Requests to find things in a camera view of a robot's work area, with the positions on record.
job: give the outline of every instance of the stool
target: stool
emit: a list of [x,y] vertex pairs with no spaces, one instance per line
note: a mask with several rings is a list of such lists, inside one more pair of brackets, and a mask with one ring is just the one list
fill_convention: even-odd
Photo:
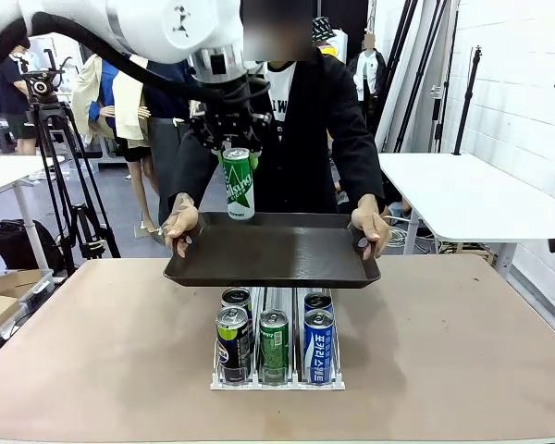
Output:
[[10,128],[8,126],[0,127],[0,150],[2,154],[11,154],[15,152],[12,145],[12,138],[10,137]]

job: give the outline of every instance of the black serving tray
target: black serving tray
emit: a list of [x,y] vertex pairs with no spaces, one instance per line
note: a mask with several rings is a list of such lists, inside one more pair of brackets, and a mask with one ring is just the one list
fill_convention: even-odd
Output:
[[176,249],[165,276],[185,287],[361,289],[380,278],[362,259],[367,240],[345,215],[257,213],[248,221],[202,213],[187,257]]

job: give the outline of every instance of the chilsung can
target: chilsung can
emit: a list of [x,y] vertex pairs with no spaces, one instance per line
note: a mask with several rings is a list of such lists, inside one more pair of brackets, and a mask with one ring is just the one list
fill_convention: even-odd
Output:
[[218,356],[229,384],[245,382],[251,368],[249,318],[242,307],[223,307],[216,316]]
[[320,308],[304,315],[304,369],[310,384],[331,380],[333,314]]
[[253,344],[255,333],[253,330],[253,306],[251,304],[251,294],[247,289],[230,289],[222,293],[223,307],[241,307],[247,312],[249,318],[249,341],[251,343],[251,352],[253,352]]
[[289,364],[288,317],[281,310],[265,310],[259,320],[263,382],[285,384]]
[[331,297],[325,293],[308,293],[304,296],[304,312],[308,313],[311,310],[320,308],[321,310],[327,310],[333,313],[333,302]]
[[228,215],[248,220],[255,214],[253,171],[246,148],[228,148],[223,154]]

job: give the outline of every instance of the person holding tray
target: person holding tray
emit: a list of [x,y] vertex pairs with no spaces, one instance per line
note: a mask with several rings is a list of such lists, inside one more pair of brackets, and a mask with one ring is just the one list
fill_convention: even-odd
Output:
[[[355,208],[351,221],[376,245],[364,251],[364,258],[378,257],[390,239],[389,225],[380,216],[384,210],[382,175],[352,76],[337,58],[314,49],[306,61],[269,62],[266,79],[271,82],[269,94],[251,100],[255,112],[273,110],[274,115],[271,141],[264,145],[253,173],[255,210],[338,212],[328,131],[341,186]],[[181,257],[188,247],[182,235],[196,226],[197,208],[217,165],[218,157],[188,132],[176,164],[176,194],[168,202],[171,215],[163,224],[166,245],[179,239]]]

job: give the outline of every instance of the white t-shirt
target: white t-shirt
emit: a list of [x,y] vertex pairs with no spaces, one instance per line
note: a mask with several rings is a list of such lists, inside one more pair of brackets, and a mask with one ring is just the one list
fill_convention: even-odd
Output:
[[271,82],[269,89],[269,99],[274,109],[274,119],[277,122],[277,132],[281,140],[281,133],[288,110],[288,100],[290,99],[290,87],[294,78],[295,62],[289,62],[280,69],[267,66],[267,80]]

